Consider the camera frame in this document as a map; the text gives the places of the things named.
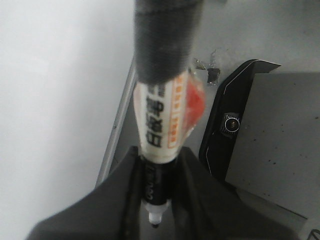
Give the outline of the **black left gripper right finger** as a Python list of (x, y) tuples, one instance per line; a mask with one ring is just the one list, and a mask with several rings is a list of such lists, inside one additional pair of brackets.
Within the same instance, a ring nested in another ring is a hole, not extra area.
[(244, 204), (213, 178), (192, 150), (177, 157), (172, 186), (177, 240), (297, 240), (289, 227)]

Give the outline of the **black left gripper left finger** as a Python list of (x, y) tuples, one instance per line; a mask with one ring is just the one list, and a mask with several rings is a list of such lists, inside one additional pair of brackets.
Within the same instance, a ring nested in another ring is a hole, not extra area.
[(37, 223), (28, 240), (140, 239), (140, 159), (131, 146), (114, 171), (91, 193)]

